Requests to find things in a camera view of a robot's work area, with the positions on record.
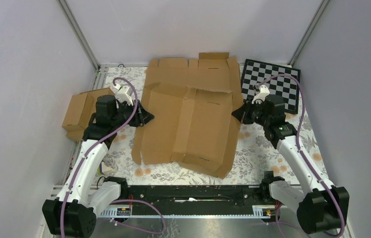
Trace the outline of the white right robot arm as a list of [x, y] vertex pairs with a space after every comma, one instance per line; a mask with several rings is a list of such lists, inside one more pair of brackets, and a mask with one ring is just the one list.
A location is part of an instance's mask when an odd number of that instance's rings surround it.
[[347, 223], [349, 193], [325, 178], [302, 146], [300, 132], [286, 120], [282, 97], [267, 95], [245, 102], [232, 115], [242, 124], [263, 127], [266, 139], [287, 161], [296, 175], [301, 190], [280, 176], [265, 176], [259, 197], [263, 203], [276, 201], [276, 213], [285, 205], [293, 211], [306, 234], [324, 233], [330, 237], [344, 235]]

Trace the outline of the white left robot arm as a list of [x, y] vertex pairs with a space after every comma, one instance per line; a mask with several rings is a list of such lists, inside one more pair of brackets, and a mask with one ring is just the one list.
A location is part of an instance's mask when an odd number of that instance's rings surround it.
[[53, 235], [89, 238], [102, 211], [113, 201], [118, 204], [127, 201], [129, 191], [124, 178], [109, 176], [92, 195], [89, 190], [117, 133], [127, 125], [141, 127], [155, 118], [139, 100], [130, 105], [114, 95], [98, 97], [95, 108], [84, 130], [73, 171], [56, 198], [45, 200], [42, 206], [46, 224]]

